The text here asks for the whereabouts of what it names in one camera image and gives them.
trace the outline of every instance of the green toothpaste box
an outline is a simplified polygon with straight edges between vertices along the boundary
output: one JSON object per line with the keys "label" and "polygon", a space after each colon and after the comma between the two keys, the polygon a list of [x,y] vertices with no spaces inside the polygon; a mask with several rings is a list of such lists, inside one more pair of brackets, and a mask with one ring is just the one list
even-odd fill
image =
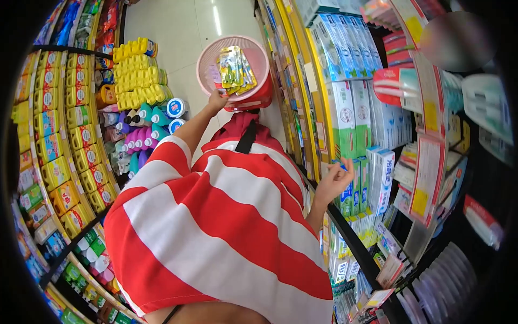
{"label": "green toothpaste box", "polygon": [[364,213],[367,209],[367,197],[369,194],[369,159],[366,157],[359,157],[361,181],[359,193],[359,212]]}
{"label": "green toothpaste box", "polygon": [[351,93],[354,107],[354,123],[356,129],[356,156],[366,155],[371,146],[370,103],[367,81],[351,81]]}
{"label": "green toothpaste box", "polygon": [[351,213],[353,215],[359,214],[359,200],[360,200],[360,192],[361,192],[361,182],[362,182],[362,172],[361,172],[361,163],[358,159],[353,159],[353,167],[354,167],[354,179],[351,182],[353,185],[353,207]]}
{"label": "green toothpaste box", "polygon": [[354,109],[349,81],[331,82],[327,86],[336,157],[356,158]]}

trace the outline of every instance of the white floor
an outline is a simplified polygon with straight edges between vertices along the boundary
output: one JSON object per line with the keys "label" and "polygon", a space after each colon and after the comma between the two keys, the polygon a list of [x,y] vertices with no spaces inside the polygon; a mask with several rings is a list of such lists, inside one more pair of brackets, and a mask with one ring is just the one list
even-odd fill
{"label": "white floor", "polygon": [[[189,103],[190,114],[207,104],[196,78],[196,62],[202,50],[226,35],[244,35],[263,43],[253,15],[253,0],[141,0],[128,7],[124,40],[147,37],[158,43],[156,60],[167,71],[168,86],[174,96]],[[213,118],[193,157],[201,156],[200,147],[231,118],[222,110]],[[260,122],[286,148],[286,138],[277,100],[261,111]]]}

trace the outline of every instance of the green package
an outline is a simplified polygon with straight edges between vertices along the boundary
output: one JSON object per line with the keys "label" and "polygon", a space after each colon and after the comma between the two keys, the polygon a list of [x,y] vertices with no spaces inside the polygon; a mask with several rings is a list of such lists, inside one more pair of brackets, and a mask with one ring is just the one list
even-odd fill
{"label": "green package", "polygon": [[369,159],[366,157],[359,157],[361,180],[359,193],[359,212],[364,213],[367,209],[367,195],[369,192]]}
{"label": "green package", "polygon": [[361,164],[358,159],[353,159],[353,169],[354,169],[354,179],[352,181],[353,185],[353,206],[351,213],[353,215],[359,214],[359,196],[361,191],[361,180],[362,180],[362,173],[361,173]]}

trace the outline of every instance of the hand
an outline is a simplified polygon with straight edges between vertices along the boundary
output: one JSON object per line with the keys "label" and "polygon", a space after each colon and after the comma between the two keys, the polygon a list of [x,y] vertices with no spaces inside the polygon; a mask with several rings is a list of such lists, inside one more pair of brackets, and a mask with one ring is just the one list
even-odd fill
{"label": "hand", "polygon": [[342,163],[345,165],[346,170],[342,169],[340,163],[329,165],[329,173],[320,180],[316,187],[315,197],[313,204],[320,208],[327,208],[327,205],[333,201],[333,199],[344,192],[347,186],[354,179],[354,169],[352,159],[340,158]]}
{"label": "hand", "polygon": [[218,114],[218,111],[225,107],[227,100],[227,97],[221,98],[219,91],[216,89],[210,94],[209,103],[205,106],[205,109],[211,117],[214,117]]}

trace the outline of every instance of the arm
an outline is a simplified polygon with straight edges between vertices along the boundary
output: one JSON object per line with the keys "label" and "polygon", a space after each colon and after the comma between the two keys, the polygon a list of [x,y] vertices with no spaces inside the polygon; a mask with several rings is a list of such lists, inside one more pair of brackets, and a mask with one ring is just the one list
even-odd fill
{"label": "arm", "polygon": [[344,192],[347,186],[354,179],[353,161],[351,159],[341,158],[342,163],[346,166],[346,170],[342,169],[340,163],[328,166],[329,173],[320,180],[316,187],[315,197],[311,204],[311,209],[306,221],[318,236],[324,213],[327,205],[333,199]]}
{"label": "arm", "polygon": [[214,90],[210,95],[207,106],[175,131],[175,136],[187,143],[191,155],[196,151],[210,119],[218,114],[218,111],[225,106],[227,100],[228,98],[221,98],[218,91]]}

